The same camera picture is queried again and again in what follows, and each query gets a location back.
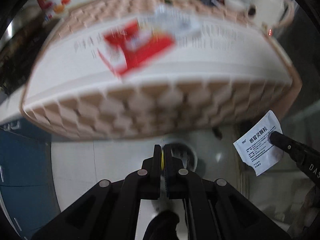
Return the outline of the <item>white medicine sachet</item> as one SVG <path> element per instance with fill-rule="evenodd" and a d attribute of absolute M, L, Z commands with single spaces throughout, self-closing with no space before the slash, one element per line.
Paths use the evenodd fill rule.
<path fill-rule="evenodd" d="M 282 133 L 273 111 L 268 111 L 246 134 L 233 143 L 242 161 L 257 176 L 263 174 L 283 157 L 283 151 L 270 143 L 272 132 Z"/>

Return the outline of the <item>red snack wrapper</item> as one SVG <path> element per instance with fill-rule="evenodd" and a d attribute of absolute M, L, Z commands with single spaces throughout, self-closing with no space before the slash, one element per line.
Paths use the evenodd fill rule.
<path fill-rule="evenodd" d="M 168 32 L 143 27 L 133 20 L 105 32 L 97 53 L 114 76 L 122 77 L 142 68 L 174 45 L 175 39 Z"/>

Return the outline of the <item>clear plastic wrapper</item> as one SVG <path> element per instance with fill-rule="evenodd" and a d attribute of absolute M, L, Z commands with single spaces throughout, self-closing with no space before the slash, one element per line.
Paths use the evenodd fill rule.
<path fill-rule="evenodd" d="M 141 16 L 138 23 L 153 30 L 166 32 L 177 40 L 201 36 L 201 22 L 195 15 L 164 4 L 156 7 L 153 13 Z"/>

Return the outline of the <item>white round trash bin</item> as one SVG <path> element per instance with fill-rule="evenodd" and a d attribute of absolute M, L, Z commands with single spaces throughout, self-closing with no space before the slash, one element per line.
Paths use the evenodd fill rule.
<path fill-rule="evenodd" d="M 171 154 L 173 157 L 181 159 L 183 167 L 185 169 L 196 171 L 198 157 L 196 152 L 184 142 L 173 141 L 166 145 L 171 148 Z"/>

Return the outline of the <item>blue kitchen cabinet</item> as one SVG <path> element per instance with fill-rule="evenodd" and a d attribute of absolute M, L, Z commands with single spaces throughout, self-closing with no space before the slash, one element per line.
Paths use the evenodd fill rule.
<path fill-rule="evenodd" d="M 1 196 L 21 239 L 31 239 L 60 213 L 51 135 L 24 118 L 1 125 Z"/>

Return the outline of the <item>person's black trouser legs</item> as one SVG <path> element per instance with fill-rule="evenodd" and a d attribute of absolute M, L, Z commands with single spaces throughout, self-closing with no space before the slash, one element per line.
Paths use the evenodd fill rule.
<path fill-rule="evenodd" d="M 179 240 L 176 231 L 179 222 L 179 216 L 174 211 L 164 210 L 148 224 L 143 240 Z"/>

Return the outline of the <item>checkered pink table mat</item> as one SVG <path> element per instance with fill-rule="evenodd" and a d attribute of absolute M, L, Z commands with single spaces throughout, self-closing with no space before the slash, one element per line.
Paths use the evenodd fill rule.
<path fill-rule="evenodd" d="M 196 20 L 136 68 L 107 62 L 104 36 L 145 27 L 156 10 Z M 254 119 L 281 119 L 302 87 L 280 44 L 242 12 L 198 0 L 96 0 L 72 10 L 39 53 L 21 101 L 22 115 L 74 140 L 143 138 Z"/>

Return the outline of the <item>white electric kettle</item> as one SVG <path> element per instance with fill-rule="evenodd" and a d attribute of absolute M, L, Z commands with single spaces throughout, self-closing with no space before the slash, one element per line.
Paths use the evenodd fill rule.
<path fill-rule="evenodd" d="M 293 21 L 293 0 L 251 0 L 251 3 L 255 6 L 255 15 L 251 22 L 260 29 L 280 28 Z"/>

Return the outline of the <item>white ceramic bowl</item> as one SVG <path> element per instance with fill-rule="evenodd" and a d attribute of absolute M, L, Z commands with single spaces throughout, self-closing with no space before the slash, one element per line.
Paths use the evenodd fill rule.
<path fill-rule="evenodd" d="M 243 12 L 247 9 L 246 4 L 242 0 L 224 0 L 224 5 L 228 10 L 234 12 Z"/>

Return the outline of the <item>black gas stove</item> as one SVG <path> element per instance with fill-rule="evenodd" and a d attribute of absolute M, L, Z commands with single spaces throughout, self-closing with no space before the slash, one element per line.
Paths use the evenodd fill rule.
<path fill-rule="evenodd" d="M 1 50 L 1 91 L 9 96 L 26 83 L 46 38 L 59 19 L 46 22 L 37 16 L 19 30 Z"/>

